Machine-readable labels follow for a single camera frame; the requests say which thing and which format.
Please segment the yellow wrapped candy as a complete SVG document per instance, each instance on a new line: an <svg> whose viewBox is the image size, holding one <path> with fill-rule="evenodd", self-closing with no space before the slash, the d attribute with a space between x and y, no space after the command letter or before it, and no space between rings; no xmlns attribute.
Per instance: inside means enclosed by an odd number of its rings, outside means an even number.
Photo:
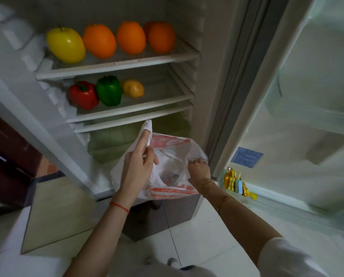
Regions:
<svg viewBox="0 0 344 277"><path fill-rule="evenodd" d="M251 192L251 191L247 188L247 186L246 186L246 184L245 184L244 182L242 182L242 189L243 189L243 191L242 191L242 195L243 195L243 196L245 196L245 197L248 197L248 196L249 196L249 197L252 198L254 201L257 201L257 194Z"/></svg>

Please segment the red bell pepper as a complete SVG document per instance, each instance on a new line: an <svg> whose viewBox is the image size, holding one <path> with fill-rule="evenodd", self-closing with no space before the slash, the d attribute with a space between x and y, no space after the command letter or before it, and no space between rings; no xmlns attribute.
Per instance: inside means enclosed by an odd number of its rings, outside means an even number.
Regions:
<svg viewBox="0 0 344 277"><path fill-rule="evenodd" d="M87 81L79 81L69 87L71 101L84 110L92 110L99 104L95 84Z"/></svg>

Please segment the blue label sticker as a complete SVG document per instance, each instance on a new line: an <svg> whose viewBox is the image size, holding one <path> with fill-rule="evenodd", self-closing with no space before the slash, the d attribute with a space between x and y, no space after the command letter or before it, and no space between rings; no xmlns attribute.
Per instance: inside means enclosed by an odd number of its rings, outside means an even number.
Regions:
<svg viewBox="0 0 344 277"><path fill-rule="evenodd" d="M263 153L257 151L238 147L231 162L247 168L253 168L263 155Z"/></svg>

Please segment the green bell pepper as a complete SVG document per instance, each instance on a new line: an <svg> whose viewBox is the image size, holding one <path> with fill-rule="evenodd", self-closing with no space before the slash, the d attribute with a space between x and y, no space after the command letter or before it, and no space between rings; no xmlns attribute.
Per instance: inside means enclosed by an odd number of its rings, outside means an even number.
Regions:
<svg viewBox="0 0 344 277"><path fill-rule="evenodd" d="M119 106L122 88L116 76L108 75L97 80L95 85L99 100L107 107Z"/></svg>

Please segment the person's left forearm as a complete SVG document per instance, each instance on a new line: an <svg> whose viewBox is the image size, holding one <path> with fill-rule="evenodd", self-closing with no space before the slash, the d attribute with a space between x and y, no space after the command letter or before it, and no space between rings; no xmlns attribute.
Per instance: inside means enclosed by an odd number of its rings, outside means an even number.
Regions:
<svg viewBox="0 0 344 277"><path fill-rule="evenodd" d="M130 210L111 203L63 277L107 275Z"/></svg>

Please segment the orange fruit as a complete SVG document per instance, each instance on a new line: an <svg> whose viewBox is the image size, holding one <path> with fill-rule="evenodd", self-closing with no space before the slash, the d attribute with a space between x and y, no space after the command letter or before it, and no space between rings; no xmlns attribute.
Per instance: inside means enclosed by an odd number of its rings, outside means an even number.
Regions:
<svg viewBox="0 0 344 277"><path fill-rule="evenodd" d="M157 21L149 21L149 22L145 23L145 25L143 26L143 31L145 33L146 39L148 39L148 34L150 32L152 25L154 25L156 23L157 23Z"/></svg>
<svg viewBox="0 0 344 277"><path fill-rule="evenodd" d="M176 33L172 24L155 22L148 32L147 39L153 51L168 54L174 49Z"/></svg>
<svg viewBox="0 0 344 277"><path fill-rule="evenodd" d="M83 33L85 48L98 59L112 57L117 49L117 43L112 31L104 24L91 24Z"/></svg>
<svg viewBox="0 0 344 277"><path fill-rule="evenodd" d="M125 21L116 32L119 47L128 55L138 55L146 47L146 35L138 22Z"/></svg>

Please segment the dark brown wooden cabinet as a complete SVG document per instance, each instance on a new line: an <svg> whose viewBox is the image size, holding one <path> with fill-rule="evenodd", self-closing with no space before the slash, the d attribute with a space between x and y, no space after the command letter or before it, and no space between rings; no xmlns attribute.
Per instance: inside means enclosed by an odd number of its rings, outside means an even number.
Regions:
<svg viewBox="0 0 344 277"><path fill-rule="evenodd" d="M0 213L30 206L37 184L63 176L0 117Z"/></svg>

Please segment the beige refrigerator body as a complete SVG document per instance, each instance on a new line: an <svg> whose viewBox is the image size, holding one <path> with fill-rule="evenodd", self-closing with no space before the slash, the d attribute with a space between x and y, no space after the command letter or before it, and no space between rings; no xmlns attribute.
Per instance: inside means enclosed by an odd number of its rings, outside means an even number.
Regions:
<svg viewBox="0 0 344 277"><path fill-rule="evenodd" d="M123 21L171 23L177 38L200 54L196 60L163 65L170 65L194 93L194 99L188 100L193 108L179 113L191 126L189 137L209 156L207 145L229 61L249 5L256 15L261 4L262 0L0 0L0 117L37 150L48 154L67 177L100 199L97 210L105 209L104 198L114 192L110 168L119 159L100 164L88 153L90 132L74 132L75 126L86 121L66 122L69 113L84 110L71 101L68 89L79 80L96 83L104 75L123 81L126 78L116 73L129 69L38 80L40 64L54 55L45 33L58 25L82 33L92 23L104 24L113 32Z"/></svg>

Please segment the clear door shelf bin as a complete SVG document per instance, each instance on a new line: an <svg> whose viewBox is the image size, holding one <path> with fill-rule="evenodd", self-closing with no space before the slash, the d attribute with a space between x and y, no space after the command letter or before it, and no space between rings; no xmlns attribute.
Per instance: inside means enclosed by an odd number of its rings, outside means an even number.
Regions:
<svg viewBox="0 0 344 277"><path fill-rule="evenodd" d="M279 70L265 105L275 118L344 135L344 74L308 77Z"/></svg>

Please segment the white shirt sleeve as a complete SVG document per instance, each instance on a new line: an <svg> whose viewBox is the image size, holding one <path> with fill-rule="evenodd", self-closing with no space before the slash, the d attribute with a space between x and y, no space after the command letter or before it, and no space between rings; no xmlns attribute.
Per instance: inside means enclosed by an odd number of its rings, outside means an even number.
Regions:
<svg viewBox="0 0 344 277"><path fill-rule="evenodd" d="M257 268L260 277L330 277L311 256L283 237L266 242Z"/></svg>

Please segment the person's right forearm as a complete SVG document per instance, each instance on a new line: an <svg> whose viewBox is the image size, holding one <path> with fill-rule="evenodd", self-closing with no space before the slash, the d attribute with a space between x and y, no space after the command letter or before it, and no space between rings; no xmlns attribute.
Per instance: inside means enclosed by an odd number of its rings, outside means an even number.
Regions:
<svg viewBox="0 0 344 277"><path fill-rule="evenodd" d="M201 195L209 201L225 226L257 266L259 254L266 242L282 237L265 220L230 196L213 181L206 185Z"/></svg>

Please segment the person's right hand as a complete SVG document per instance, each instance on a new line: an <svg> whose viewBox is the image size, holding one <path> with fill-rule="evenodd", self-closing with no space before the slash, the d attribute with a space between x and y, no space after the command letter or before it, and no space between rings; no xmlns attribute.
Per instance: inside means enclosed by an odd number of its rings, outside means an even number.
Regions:
<svg viewBox="0 0 344 277"><path fill-rule="evenodd" d="M203 193L203 189L206 185L212 182L211 180L211 172L210 168L208 167L208 171L189 171L189 182L193 185L193 187L199 192Z"/></svg>

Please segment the clear crisper drawer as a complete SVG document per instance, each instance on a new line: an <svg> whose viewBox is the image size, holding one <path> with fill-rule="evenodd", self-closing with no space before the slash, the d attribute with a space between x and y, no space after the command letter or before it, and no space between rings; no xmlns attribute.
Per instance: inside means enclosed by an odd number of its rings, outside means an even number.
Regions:
<svg viewBox="0 0 344 277"><path fill-rule="evenodd" d="M120 158L138 137L144 121L90 132L88 153L100 164ZM189 137L191 126L181 113L152 119L154 133Z"/></svg>

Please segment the yellow apple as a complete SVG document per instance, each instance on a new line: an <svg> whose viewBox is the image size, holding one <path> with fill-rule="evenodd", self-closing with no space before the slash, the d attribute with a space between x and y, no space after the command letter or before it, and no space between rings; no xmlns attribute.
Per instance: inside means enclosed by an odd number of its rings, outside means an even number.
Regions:
<svg viewBox="0 0 344 277"><path fill-rule="evenodd" d="M50 51L62 62L77 64L86 57L86 48L80 34L72 28L57 27L46 34Z"/></svg>

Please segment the white red printed plastic bag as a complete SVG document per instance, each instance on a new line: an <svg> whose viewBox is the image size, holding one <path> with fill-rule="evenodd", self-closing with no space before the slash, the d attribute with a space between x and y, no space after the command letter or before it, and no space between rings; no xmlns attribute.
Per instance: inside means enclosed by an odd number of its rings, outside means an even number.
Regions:
<svg viewBox="0 0 344 277"><path fill-rule="evenodd" d="M110 171L111 181L115 191L118 191L120 188L125 155L135 149L144 130L150 132L147 145L154 149L159 164L154 165L149 180L139 192L137 198L164 200L178 199L198 194L197 190L188 182L190 178L188 161L193 161L198 158L207 161L206 154L192 139L153 133L151 120L143 123L136 140Z"/></svg>

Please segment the clear door bottom rack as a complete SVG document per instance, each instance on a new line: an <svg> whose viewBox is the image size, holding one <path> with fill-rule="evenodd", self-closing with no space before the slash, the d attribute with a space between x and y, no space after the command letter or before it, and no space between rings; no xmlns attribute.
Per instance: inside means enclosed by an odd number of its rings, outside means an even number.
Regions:
<svg viewBox="0 0 344 277"><path fill-rule="evenodd" d="M344 233L344 190L329 189L329 194L316 189L311 191L310 201L296 199L262 186L247 184L249 191L256 194L256 199L243 196L224 188L224 174L227 169L215 169L218 185L234 199L248 208L268 212L277 218L300 226L322 232Z"/></svg>

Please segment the white refrigerator door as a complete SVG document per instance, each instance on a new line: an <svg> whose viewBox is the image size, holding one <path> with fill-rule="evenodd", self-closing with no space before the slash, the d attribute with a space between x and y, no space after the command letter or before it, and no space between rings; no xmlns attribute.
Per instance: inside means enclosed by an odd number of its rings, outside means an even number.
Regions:
<svg viewBox="0 0 344 277"><path fill-rule="evenodd" d="M251 5L225 78L207 145L212 171L232 167L243 182L310 201L344 190L344 135L271 116L266 94L279 70L344 74L344 0L262 0ZM238 147L263 153L253 168L231 162Z"/></svg>

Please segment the person's left hand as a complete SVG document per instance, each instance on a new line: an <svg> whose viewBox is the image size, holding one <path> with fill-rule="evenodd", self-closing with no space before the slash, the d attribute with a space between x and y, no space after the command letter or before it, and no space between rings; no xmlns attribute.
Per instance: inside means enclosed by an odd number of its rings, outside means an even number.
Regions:
<svg viewBox="0 0 344 277"><path fill-rule="evenodd" d="M149 180L154 166L145 165L145 148L147 147L149 135L150 131L144 130L135 149L126 154L121 185L112 199L112 205L120 205L130 209Z"/></svg>

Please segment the golden wrapped candy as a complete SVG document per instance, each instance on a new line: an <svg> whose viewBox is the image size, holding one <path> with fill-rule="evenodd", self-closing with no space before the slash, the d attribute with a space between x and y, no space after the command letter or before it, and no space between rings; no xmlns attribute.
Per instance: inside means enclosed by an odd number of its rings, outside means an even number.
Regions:
<svg viewBox="0 0 344 277"><path fill-rule="evenodd" d="M234 182L236 181L236 172L232 168L227 168L223 184L228 190L234 191Z"/></svg>

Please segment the glass refrigerator shelf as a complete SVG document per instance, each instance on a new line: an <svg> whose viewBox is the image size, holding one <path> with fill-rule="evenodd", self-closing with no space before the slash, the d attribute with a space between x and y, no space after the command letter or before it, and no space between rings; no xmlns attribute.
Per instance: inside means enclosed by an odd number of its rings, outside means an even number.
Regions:
<svg viewBox="0 0 344 277"><path fill-rule="evenodd" d="M74 65L60 62L50 54L44 58L36 71L38 80L59 80L74 78L89 74L101 74L116 70L141 68L167 63L181 63L196 60L200 57L197 50L183 40L177 38L174 50L166 55L158 55L150 47L136 56L127 55L123 51L116 53L109 59L97 59L89 54L85 59Z"/></svg>
<svg viewBox="0 0 344 277"><path fill-rule="evenodd" d="M149 110L141 110L133 113L121 114L120 117L116 116L100 118L100 120L104 120L103 122L99 122L96 120L86 121L83 126L75 126L74 132L76 134L87 133L91 131L113 128L121 125L151 120L154 118L167 116L185 110L191 110L192 108L193 104L188 100L176 102L166 106L158 106L156 108L152 108Z"/></svg>
<svg viewBox="0 0 344 277"><path fill-rule="evenodd" d="M107 107L102 102L91 111L76 110L66 117L67 123L77 123L105 117L147 110L186 100L193 100L194 93L188 88L170 65L162 67L130 69L116 73L122 78L135 78L145 89L143 97L130 98L125 95L118 106Z"/></svg>

